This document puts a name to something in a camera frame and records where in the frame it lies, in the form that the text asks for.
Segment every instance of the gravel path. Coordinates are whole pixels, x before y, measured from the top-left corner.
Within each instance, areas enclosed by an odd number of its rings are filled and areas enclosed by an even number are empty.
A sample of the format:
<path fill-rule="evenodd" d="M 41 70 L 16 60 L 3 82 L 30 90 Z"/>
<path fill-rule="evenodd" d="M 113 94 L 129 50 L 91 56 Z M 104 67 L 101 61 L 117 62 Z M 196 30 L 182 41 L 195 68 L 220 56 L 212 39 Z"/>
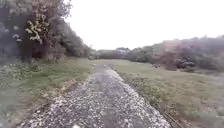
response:
<path fill-rule="evenodd" d="M 19 128 L 170 128 L 113 70 L 99 66 L 75 90 L 37 110 Z"/>

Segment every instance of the overcast sky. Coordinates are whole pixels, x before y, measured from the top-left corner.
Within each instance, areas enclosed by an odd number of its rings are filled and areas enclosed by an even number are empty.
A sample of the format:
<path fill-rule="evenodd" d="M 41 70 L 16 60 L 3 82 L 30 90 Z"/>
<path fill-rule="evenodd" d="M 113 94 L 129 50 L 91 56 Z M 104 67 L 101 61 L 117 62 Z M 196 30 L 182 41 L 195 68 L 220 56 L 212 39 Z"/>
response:
<path fill-rule="evenodd" d="M 72 0 L 70 25 L 95 49 L 224 34 L 224 0 Z"/>

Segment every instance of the grass verge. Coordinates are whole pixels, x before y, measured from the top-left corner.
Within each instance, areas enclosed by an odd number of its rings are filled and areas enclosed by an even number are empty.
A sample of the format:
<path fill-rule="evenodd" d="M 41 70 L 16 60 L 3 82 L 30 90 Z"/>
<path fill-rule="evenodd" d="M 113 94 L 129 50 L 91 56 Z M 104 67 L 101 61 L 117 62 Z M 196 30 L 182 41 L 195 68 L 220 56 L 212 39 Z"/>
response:
<path fill-rule="evenodd" d="M 0 121 L 14 125 L 32 109 L 84 80 L 90 73 L 87 59 L 60 63 L 7 65 L 0 69 Z"/>
<path fill-rule="evenodd" d="M 109 64 L 174 127 L 223 128 L 223 76 L 167 71 L 150 64 L 96 60 Z"/>

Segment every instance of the treeline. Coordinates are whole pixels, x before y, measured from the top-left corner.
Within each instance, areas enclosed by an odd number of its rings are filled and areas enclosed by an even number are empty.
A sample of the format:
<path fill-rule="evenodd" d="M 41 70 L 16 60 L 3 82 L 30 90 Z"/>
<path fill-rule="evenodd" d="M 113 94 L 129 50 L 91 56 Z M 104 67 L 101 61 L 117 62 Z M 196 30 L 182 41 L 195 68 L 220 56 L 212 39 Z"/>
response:
<path fill-rule="evenodd" d="M 1 57 L 57 60 L 64 55 L 87 57 L 86 46 L 65 22 L 71 1 L 1 0 Z"/>
<path fill-rule="evenodd" d="M 117 59 L 110 52 L 101 56 Z M 169 70 L 184 69 L 192 72 L 194 69 L 222 71 L 224 69 L 224 36 L 217 38 L 192 38 L 184 40 L 169 40 L 153 46 L 135 48 L 129 51 L 125 58 L 133 62 L 151 63 Z"/>
<path fill-rule="evenodd" d="M 100 59 L 126 59 L 129 52 L 128 48 L 117 48 L 114 50 L 99 50 L 98 54 Z"/>

